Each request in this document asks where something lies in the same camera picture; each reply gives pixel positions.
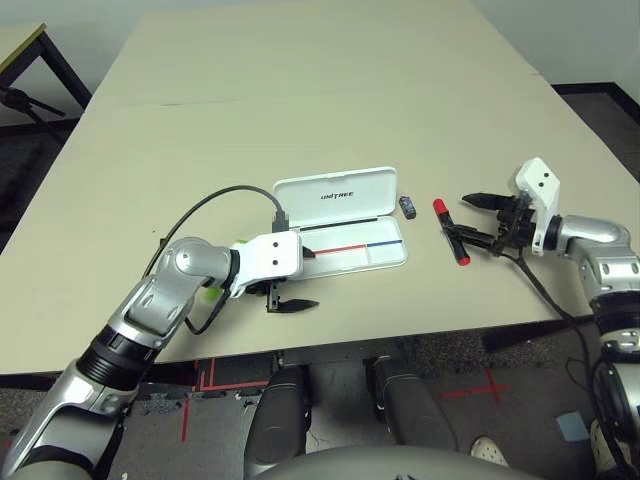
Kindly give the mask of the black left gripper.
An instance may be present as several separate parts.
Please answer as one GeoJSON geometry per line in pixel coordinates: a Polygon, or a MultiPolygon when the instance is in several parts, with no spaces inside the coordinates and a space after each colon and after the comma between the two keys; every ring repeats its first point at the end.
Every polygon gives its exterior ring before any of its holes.
{"type": "MultiPolygon", "coordinates": [[[[302,254],[304,259],[313,259],[316,257],[315,252],[307,247],[302,248],[302,254]]],[[[250,295],[265,296],[266,309],[269,313],[293,314],[319,305],[317,301],[306,299],[280,301],[279,285],[285,281],[285,278],[262,280],[249,285],[247,287],[247,293],[250,295]]]]}

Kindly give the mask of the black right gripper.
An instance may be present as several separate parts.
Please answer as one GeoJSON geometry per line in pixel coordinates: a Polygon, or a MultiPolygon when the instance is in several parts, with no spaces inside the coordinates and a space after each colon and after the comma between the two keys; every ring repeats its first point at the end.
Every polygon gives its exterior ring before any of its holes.
{"type": "Polygon", "coordinates": [[[527,194],[504,196],[490,193],[472,193],[462,201],[479,209],[496,210],[498,234],[494,236],[473,227],[453,224],[444,227],[445,232],[462,243],[479,248],[491,248],[495,255],[506,248],[520,249],[531,245],[536,224],[532,220],[535,211],[527,194]]]}

